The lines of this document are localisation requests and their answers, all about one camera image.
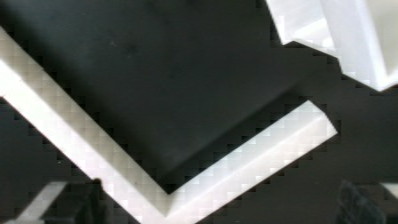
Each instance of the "white trim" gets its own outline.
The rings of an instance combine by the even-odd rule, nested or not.
[[[398,84],[398,1],[266,0],[283,44],[338,57],[344,74],[376,90]]]
[[[194,224],[337,135],[324,112],[306,102],[168,195],[11,39],[6,44],[19,63],[0,58],[0,82],[20,80],[0,86],[6,100],[139,222]]]
[[[51,205],[59,197],[59,194],[67,188],[67,182],[52,182],[42,190],[35,201],[19,217],[19,221],[40,221],[43,214],[51,208]]]

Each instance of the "black panel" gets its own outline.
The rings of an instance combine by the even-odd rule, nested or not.
[[[170,189],[242,141],[239,133],[225,137],[235,128],[246,126],[242,136],[257,131],[255,114],[317,102],[340,136],[202,223],[335,223],[342,179],[398,175],[398,90],[377,93],[331,57],[282,47],[262,1],[0,0],[0,24]],[[29,191],[75,178],[6,114],[0,218],[27,205]],[[136,223],[122,208],[115,221]]]

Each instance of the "white frame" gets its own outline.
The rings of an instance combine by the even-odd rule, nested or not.
[[[267,0],[283,44],[338,57],[345,75],[376,90],[398,84],[398,1]]]
[[[143,224],[193,224],[337,135],[306,102],[168,195],[0,29],[0,96]]]

